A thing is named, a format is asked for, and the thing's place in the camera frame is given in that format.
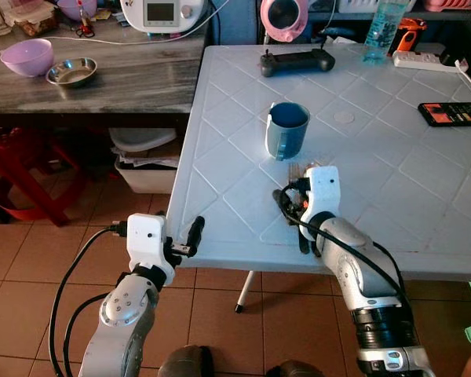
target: white plastic table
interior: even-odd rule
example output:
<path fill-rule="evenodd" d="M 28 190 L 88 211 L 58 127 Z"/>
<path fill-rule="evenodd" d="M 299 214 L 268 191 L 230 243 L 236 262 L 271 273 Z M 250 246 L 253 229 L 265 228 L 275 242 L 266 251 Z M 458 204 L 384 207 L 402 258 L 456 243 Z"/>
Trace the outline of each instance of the white plastic table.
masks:
<path fill-rule="evenodd" d="M 289 163 L 335 165 L 341 213 L 389 249 L 410 278 L 471 280 L 471 127 L 432 128 L 421 102 L 471 101 L 457 74 L 363 64 L 359 45 L 330 45 L 332 71 L 265 78 L 259 57 L 311 46 L 212 46 L 204 53 L 168 235 L 185 240 L 206 219 L 198 254 L 184 265 L 327 273 L 301 254 L 272 191 Z M 265 151 L 272 102 L 303 104 L 311 120 L 301 152 Z"/>

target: water bottle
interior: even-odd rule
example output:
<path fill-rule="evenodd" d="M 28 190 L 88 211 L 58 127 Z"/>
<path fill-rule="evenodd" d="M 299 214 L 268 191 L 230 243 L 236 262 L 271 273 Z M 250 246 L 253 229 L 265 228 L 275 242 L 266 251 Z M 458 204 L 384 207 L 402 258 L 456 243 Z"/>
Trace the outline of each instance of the water bottle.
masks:
<path fill-rule="evenodd" d="M 379 0 L 374 20 L 371 21 L 363 61 L 369 64 L 381 64 L 393 43 L 401 19 L 409 0 Z"/>

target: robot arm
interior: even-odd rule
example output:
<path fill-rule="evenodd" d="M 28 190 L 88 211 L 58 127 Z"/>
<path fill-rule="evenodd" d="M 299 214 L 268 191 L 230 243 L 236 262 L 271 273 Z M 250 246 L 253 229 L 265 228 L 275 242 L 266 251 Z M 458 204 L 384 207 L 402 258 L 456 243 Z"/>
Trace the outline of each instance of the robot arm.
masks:
<path fill-rule="evenodd" d="M 99 324 L 84 354 L 79 377 L 137 377 L 143 344 L 154 323 L 159 292 L 174 278 L 181 256 L 192 257 L 204 219 L 197 217 L 185 245 L 165 236 L 162 216 L 134 214 L 127 222 L 131 274 L 101 303 Z"/>
<path fill-rule="evenodd" d="M 285 190 L 274 197 L 288 221 L 299 225 L 301 245 L 314 240 L 314 254 L 337 277 L 356 325 L 361 371 L 374 377 L 434 377 L 396 263 L 368 235 L 337 217 L 338 182 L 336 167 L 312 167 L 285 188 L 301 193 L 300 204 L 294 205 Z"/>

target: stainless steel bowl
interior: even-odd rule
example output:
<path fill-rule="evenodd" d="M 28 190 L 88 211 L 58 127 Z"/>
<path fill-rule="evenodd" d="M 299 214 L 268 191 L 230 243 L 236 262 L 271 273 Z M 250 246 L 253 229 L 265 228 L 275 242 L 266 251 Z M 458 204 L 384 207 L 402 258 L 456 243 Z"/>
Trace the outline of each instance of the stainless steel bowl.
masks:
<path fill-rule="evenodd" d="M 96 70 L 96 61 L 90 57 L 76 57 L 51 67 L 46 73 L 46 80 L 62 88 L 76 88 L 91 80 Z"/>

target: brown floor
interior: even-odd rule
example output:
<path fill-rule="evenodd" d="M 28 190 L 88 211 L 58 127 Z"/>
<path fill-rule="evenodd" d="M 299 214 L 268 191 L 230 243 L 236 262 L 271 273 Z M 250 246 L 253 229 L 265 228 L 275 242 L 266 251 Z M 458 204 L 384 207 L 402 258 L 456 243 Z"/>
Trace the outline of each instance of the brown floor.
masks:
<path fill-rule="evenodd" d="M 70 174 L 44 179 L 53 195 Z M 169 196 L 133 194 L 123 181 L 91 184 L 68 210 L 72 223 L 0 225 L 0 377 L 54 376 L 47 361 L 46 329 L 57 283 L 81 243 L 102 225 L 135 212 L 165 209 Z M 97 240 L 70 280 L 58 316 L 57 349 L 68 317 L 85 299 L 112 289 L 127 270 L 125 240 Z M 339 288 L 328 276 L 259 273 L 246 312 L 233 313 L 246 273 L 179 269 L 165 288 L 144 348 L 142 377 L 156 376 L 168 353 L 186 344 L 210 346 L 218 377 L 262 376 L 295 358 L 325 377 L 361 376 L 356 339 Z M 471 325 L 471 292 L 464 283 L 408 281 L 418 336 L 438 377 L 460 376 L 471 354 L 463 329 Z M 71 337 L 77 371 L 97 325 L 97 305 L 85 311 Z"/>

